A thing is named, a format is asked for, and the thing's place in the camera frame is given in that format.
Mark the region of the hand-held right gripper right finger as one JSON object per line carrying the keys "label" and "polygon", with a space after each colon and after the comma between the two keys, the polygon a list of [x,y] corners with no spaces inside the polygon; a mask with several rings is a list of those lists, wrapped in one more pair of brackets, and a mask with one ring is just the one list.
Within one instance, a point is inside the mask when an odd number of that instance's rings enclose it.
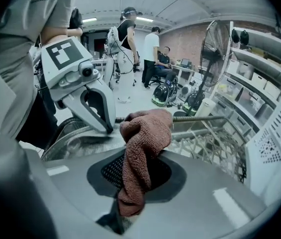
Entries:
{"label": "hand-held right gripper right finger", "polygon": [[170,201],[145,205],[129,229],[131,238],[219,238],[267,208],[247,186],[215,165],[166,150],[162,157],[185,170],[186,182]]}

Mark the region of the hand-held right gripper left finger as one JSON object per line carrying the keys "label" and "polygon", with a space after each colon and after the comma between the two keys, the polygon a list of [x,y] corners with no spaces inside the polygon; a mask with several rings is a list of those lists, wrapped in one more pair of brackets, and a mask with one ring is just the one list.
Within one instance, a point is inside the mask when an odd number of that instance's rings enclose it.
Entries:
{"label": "hand-held right gripper left finger", "polygon": [[43,162],[26,150],[31,175],[57,235],[122,235],[117,189],[101,169],[123,155],[121,149]]}

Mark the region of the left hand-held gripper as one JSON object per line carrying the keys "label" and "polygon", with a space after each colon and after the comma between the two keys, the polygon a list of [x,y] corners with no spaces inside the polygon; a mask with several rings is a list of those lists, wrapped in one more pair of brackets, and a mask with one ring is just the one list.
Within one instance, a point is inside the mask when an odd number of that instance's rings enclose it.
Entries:
{"label": "left hand-held gripper", "polygon": [[[92,59],[93,56],[74,37],[41,49],[42,69],[53,102],[60,109],[69,108],[93,129],[112,133],[116,118],[113,92],[105,82],[95,82],[100,73]],[[73,93],[81,87],[88,91],[87,103],[83,97],[85,93]]]}

